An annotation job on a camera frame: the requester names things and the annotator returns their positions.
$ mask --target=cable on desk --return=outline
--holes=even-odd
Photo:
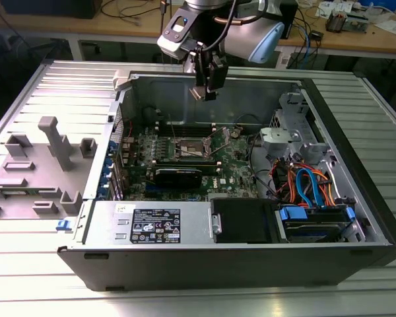
[[[320,14],[318,15],[318,17],[311,17],[311,16],[308,14],[308,11],[311,10],[312,8],[317,8],[318,11],[321,11],[321,12],[323,13],[323,15],[325,15],[325,11],[324,11],[322,8],[319,8],[319,7],[317,7],[317,6],[313,6],[313,7],[311,7],[311,8],[306,9],[306,10],[305,10],[305,15],[306,15],[306,17],[307,17],[307,18],[313,18],[313,19],[314,19],[314,21],[311,22],[310,25],[314,25],[314,23],[316,23],[316,22],[319,20],[319,18],[321,18],[321,15],[320,15]]]
[[[100,7],[101,13],[102,13],[103,15],[106,15],[107,17],[110,17],[110,18],[120,18],[120,19],[123,20],[123,21],[132,22],[132,23],[135,24],[135,25],[136,25],[137,23],[134,23],[133,21],[124,20],[124,19],[125,19],[125,18],[138,17],[138,16],[140,16],[140,15],[144,15],[145,13],[148,13],[148,12],[151,12],[151,11],[155,11],[155,10],[159,10],[159,8],[160,8],[160,7],[152,8],[152,9],[149,9],[149,10],[146,10],[146,11],[143,11],[143,12],[140,12],[140,13],[135,13],[135,14],[133,14],[133,15],[125,15],[125,14],[123,14],[123,11],[125,11],[125,10],[127,10],[127,9],[132,9],[133,7],[142,7],[143,5],[146,5],[146,4],[148,3],[148,1],[147,1],[146,3],[144,3],[144,4],[140,5],[140,6],[125,7],[125,8],[123,8],[123,9],[121,10],[121,12],[119,12],[119,15],[112,15],[112,14],[110,14],[110,13],[107,13],[107,12],[104,10],[104,8],[107,7],[110,3],[113,3],[114,1],[115,1],[115,0],[109,0],[108,2],[104,3],[104,4]]]
[[[300,30],[301,30],[301,26],[298,26],[297,24],[293,24],[292,26],[295,26],[296,28],[300,27]],[[299,58],[299,55],[302,53],[302,50],[304,49],[305,46],[307,46],[306,39],[304,40],[304,43],[302,44],[299,52],[296,54],[296,56],[294,58],[292,58],[292,62],[286,67],[287,69],[290,69],[294,63],[296,64],[296,67],[298,67],[298,58]]]
[[[296,0],[296,2],[298,3],[298,6],[303,9],[309,9],[313,6],[312,0]]]
[[[32,48],[31,46],[28,44],[27,41],[25,41],[25,39],[19,34],[18,31],[15,30],[15,28],[13,26],[11,26],[11,24],[5,19],[5,17],[0,13],[0,18],[1,20],[3,20],[3,22],[7,25],[8,28],[10,28],[21,40],[22,42],[24,42],[24,44],[30,49],[31,53],[33,53],[34,55],[36,55],[36,57],[38,57],[39,59],[42,59],[41,56],[39,56]]]
[[[308,33],[304,30],[304,28],[302,28],[301,26],[298,26],[298,28],[302,30],[302,32],[305,32],[305,37],[306,37],[306,52],[304,56],[304,62],[299,67],[299,69],[302,69],[305,66],[305,64],[308,62],[308,54],[310,53],[310,37],[308,36]]]
[[[321,41],[318,41],[318,42],[317,42],[317,48],[310,54],[310,56],[313,55],[313,54],[315,54],[314,57],[311,59],[311,61],[308,61],[308,63],[309,63],[309,62],[312,62],[312,64],[311,64],[311,69],[314,68],[315,60],[316,60],[317,57],[318,57],[318,49],[319,49],[320,46],[321,46]]]
[[[295,26],[295,27],[297,27],[297,28],[300,28],[300,30],[302,30],[302,31],[305,31],[304,34],[306,35],[306,39],[304,39],[304,43],[302,44],[302,46],[301,46],[301,48],[300,48],[298,54],[296,54],[295,58],[292,59],[292,62],[289,64],[289,66],[287,66],[287,69],[290,69],[290,68],[293,66],[294,63],[296,64],[295,67],[298,68],[298,58],[299,58],[299,55],[302,53],[302,50],[304,49],[304,47],[307,46],[307,52],[306,52],[306,54],[305,54],[305,56],[304,56],[304,59],[305,59],[305,58],[308,56],[308,54],[309,54],[309,49],[308,49],[308,47],[311,46],[311,45],[310,45],[309,34],[311,33],[312,28],[311,28],[311,26],[308,24],[308,22],[306,22],[305,16],[304,16],[304,13],[302,12],[302,10],[298,8],[298,12],[301,14],[302,18],[295,17],[294,20],[298,20],[298,21],[303,22],[303,23],[304,23],[304,26],[305,26],[305,30],[304,30],[304,29],[302,28],[302,26],[300,26],[299,24],[293,24],[293,26]]]

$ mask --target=power supply label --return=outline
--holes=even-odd
[[[180,209],[135,209],[132,243],[180,243]]]

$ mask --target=blue clip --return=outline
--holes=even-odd
[[[308,175],[310,176],[311,183],[312,183],[312,192],[314,193],[314,198],[315,198],[315,203],[318,206],[324,206],[323,198],[318,192],[318,183],[317,183],[317,178],[315,177],[314,173],[309,170],[308,168],[301,168],[298,173],[296,174],[296,189],[298,190],[299,196],[302,197],[302,199],[308,204],[308,207],[312,207],[312,202],[311,200],[305,196],[304,192],[302,191],[302,185],[301,185],[301,175],[303,172],[307,172]]]
[[[70,221],[69,220],[59,220],[57,223],[57,227],[55,228],[57,231],[70,231]]]
[[[112,159],[110,157],[106,157],[104,159],[104,165],[105,166],[111,166],[112,164],[113,164],[113,161],[112,161]]]
[[[106,195],[107,194],[107,188],[99,187],[97,189],[97,193],[98,193],[98,195]]]
[[[283,207],[280,210],[280,217],[282,220],[287,219],[308,219],[305,208],[300,206]]]
[[[103,166],[101,174],[107,176],[108,174],[110,174],[110,169],[107,166]]]
[[[346,213],[350,220],[354,220],[356,218],[355,212],[351,207],[346,207]]]
[[[102,185],[106,185],[108,182],[109,182],[109,179],[106,178],[105,176],[100,177],[99,184],[100,184],[101,186],[102,186]]]
[[[115,141],[108,141],[108,149],[114,151],[117,149],[117,143]]]

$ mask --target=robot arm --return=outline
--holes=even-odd
[[[186,0],[157,41],[195,73],[197,100],[214,100],[224,86],[225,54],[265,63],[281,37],[279,0]]]

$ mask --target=computer tower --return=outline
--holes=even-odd
[[[296,0],[282,0],[280,3],[280,11],[282,13],[281,21],[284,24],[282,39],[287,39],[292,28],[293,20],[295,18],[296,11],[298,10],[298,3]]]

